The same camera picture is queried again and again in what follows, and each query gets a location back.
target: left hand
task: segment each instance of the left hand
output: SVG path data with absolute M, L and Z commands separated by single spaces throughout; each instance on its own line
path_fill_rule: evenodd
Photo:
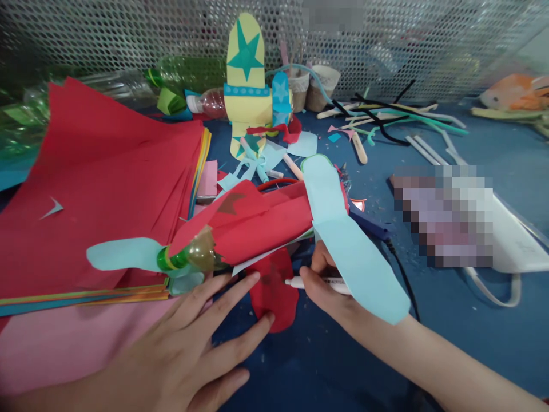
M 13 398 L 13 410 L 217 410 L 248 381 L 249 371 L 236 366 L 250 356 L 275 321 L 268 313 L 239 338 L 215 348 L 209 345 L 215 330 L 259 277 L 259 273 L 247 276 L 201 313 L 204 304 L 229 284 L 231 275 L 206 281 L 177 300 L 105 369 L 80 381 Z

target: green star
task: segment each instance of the green star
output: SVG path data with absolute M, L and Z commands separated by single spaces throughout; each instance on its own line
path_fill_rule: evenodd
M 256 59 L 257 45 L 259 44 L 259 34 L 255 36 L 250 43 L 246 43 L 240 20 L 236 22 L 238 30 L 238 53 L 227 63 L 227 66 L 240 68 L 244 70 L 246 81 L 250 76 L 252 68 L 261 68 L 263 65 Z
M 240 137 L 233 137 L 238 143 L 240 143 Z M 262 139 L 260 136 L 254 136 L 253 134 L 246 134 L 244 136 L 244 139 L 248 142 L 248 145 L 250 146 L 250 149 L 253 150 L 255 153 L 259 153 L 259 141 Z M 238 153 L 236 153 L 236 157 L 240 156 L 244 153 L 244 148 L 242 145 L 238 148 Z

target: bottle cap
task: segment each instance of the bottle cap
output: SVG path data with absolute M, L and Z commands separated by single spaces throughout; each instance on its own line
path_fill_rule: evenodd
M 187 96 L 187 106 L 191 113 L 203 113 L 204 107 L 200 104 L 200 96 L 190 94 Z
M 160 75 L 160 72 L 157 69 L 147 69 L 143 72 L 145 75 L 145 78 L 147 79 L 147 82 L 151 86 L 161 88 L 164 86 L 164 82 L 162 81 L 162 76 Z

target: finger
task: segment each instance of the finger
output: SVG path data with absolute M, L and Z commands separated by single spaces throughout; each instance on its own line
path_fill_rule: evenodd
M 326 245 L 322 240 L 320 240 L 316 243 L 315 251 L 313 252 L 311 269 L 319 274 L 322 273 L 322 271 L 326 269 L 326 266 L 328 265 L 335 267 L 336 264 L 333 261 L 330 253 L 328 252 Z
M 192 329 L 192 336 L 201 336 L 209 339 L 221 322 L 226 318 L 231 309 L 242 299 L 248 291 L 257 283 L 260 278 L 259 272 L 246 276 L 236 283 L 231 289 L 217 299 L 213 305 L 193 322 L 189 329 Z
M 173 311 L 170 309 L 172 315 L 167 318 L 167 328 L 175 331 L 183 329 L 193 323 L 204 305 L 206 305 L 206 302 L 223 289 L 230 280 L 230 274 L 215 276 L 191 290 L 191 292 L 184 296 L 182 302 L 180 302 Z
M 233 369 L 199 390 L 193 397 L 187 411 L 217 411 L 239 388 L 246 384 L 249 378 L 250 372 L 247 369 Z
M 200 371 L 197 382 L 211 382 L 245 361 L 265 339 L 274 321 L 275 315 L 269 312 L 242 336 L 225 342 L 205 354 L 197 364 Z
M 330 315 L 337 323 L 341 324 L 360 305 L 350 296 L 344 296 L 330 288 L 320 275 L 307 266 L 299 269 L 299 274 L 307 296 L 324 312 Z

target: stack of colored paper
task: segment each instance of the stack of colored paper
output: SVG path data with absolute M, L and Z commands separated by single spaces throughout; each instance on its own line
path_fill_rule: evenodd
M 166 299 L 164 274 L 100 271 L 86 250 L 189 218 L 211 135 L 164 124 L 74 79 L 50 87 L 51 121 L 29 178 L 0 214 L 0 316 L 82 303 Z

